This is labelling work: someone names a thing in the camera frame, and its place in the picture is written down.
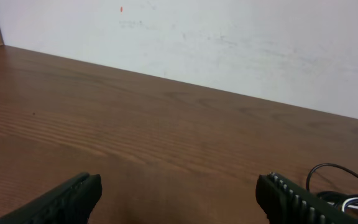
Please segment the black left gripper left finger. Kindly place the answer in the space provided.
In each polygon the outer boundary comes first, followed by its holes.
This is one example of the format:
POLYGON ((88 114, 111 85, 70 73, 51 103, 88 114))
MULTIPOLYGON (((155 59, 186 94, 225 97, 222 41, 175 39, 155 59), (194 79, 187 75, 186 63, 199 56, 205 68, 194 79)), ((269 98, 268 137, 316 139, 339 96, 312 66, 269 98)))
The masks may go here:
POLYGON ((101 196, 101 176, 82 172, 0 217, 0 224, 88 224, 101 196))

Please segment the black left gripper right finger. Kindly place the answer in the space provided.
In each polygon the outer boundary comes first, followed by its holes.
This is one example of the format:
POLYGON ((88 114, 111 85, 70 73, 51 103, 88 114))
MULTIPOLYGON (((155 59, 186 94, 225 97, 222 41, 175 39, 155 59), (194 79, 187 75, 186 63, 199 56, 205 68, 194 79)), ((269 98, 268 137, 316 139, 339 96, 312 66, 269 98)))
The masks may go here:
POLYGON ((358 224, 278 173, 259 176, 255 197, 270 224, 358 224))

